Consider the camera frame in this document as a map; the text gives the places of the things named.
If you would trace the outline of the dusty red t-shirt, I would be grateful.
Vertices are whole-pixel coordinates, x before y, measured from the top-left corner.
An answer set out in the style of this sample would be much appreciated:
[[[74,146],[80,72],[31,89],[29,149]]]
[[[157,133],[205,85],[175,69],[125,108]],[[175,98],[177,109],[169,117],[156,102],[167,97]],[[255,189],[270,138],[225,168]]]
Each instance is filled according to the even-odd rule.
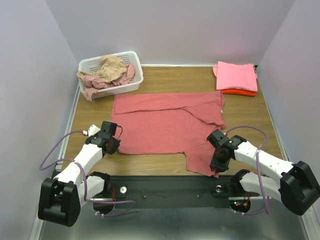
[[[116,135],[118,151],[127,155],[185,154],[186,169],[218,177],[211,167],[215,148],[207,137],[226,128],[221,91],[200,93],[118,94],[112,122],[123,130]]]

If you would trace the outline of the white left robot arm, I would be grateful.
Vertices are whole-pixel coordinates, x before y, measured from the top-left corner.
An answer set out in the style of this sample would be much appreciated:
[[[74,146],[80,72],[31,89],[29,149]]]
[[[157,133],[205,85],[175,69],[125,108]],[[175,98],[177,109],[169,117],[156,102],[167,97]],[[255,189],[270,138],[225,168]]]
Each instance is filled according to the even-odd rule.
[[[118,127],[116,123],[103,121],[101,127],[93,124],[82,132],[87,138],[78,155],[68,160],[63,171],[41,184],[37,212],[40,220],[71,227],[87,200],[100,194],[115,194],[110,175],[90,170],[105,155],[118,150],[121,142],[115,137]]]

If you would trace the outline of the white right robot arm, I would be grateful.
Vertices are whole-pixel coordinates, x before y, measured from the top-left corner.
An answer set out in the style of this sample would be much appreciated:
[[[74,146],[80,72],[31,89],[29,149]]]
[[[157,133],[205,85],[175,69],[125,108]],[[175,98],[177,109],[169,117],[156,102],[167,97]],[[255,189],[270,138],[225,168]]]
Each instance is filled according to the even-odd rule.
[[[277,158],[256,147],[245,138],[217,129],[207,141],[214,147],[210,167],[223,173],[230,160],[240,161],[256,168],[257,173],[241,170],[233,176],[233,185],[247,193],[257,193],[281,202],[289,211],[302,216],[320,197],[320,185],[310,166]]]

